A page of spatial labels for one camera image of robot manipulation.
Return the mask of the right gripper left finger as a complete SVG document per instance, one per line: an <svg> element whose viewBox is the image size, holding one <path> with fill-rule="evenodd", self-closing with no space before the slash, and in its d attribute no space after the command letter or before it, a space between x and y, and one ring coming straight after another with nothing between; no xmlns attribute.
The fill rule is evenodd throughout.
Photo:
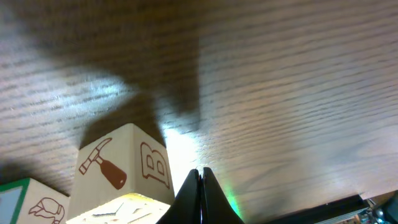
<svg viewBox="0 0 398 224"><path fill-rule="evenodd" d="M200 224L200 175L192 169L181 186L173 204L157 224Z"/></svg>

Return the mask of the yellow top wooden block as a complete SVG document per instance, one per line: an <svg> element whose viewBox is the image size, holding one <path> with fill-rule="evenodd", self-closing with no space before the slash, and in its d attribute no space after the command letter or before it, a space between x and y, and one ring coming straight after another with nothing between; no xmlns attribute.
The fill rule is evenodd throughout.
<svg viewBox="0 0 398 224"><path fill-rule="evenodd" d="M67 223L157 223L174 198L166 148L129 123L79 150Z"/></svg>

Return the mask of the red sided wooden block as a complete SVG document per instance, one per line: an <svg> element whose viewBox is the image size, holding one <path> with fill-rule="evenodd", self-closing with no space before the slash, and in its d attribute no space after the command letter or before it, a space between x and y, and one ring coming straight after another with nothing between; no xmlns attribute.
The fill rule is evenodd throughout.
<svg viewBox="0 0 398 224"><path fill-rule="evenodd" d="M1 186L1 224L64 224L69 198L32 178Z"/></svg>

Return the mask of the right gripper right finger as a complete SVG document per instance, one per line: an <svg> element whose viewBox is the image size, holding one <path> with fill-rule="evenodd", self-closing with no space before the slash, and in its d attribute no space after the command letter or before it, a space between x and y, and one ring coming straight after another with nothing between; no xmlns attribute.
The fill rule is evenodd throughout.
<svg viewBox="0 0 398 224"><path fill-rule="evenodd" d="M204 224L243 224L233 210L213 171L203 168L201 189L202 223Z"/></svg>

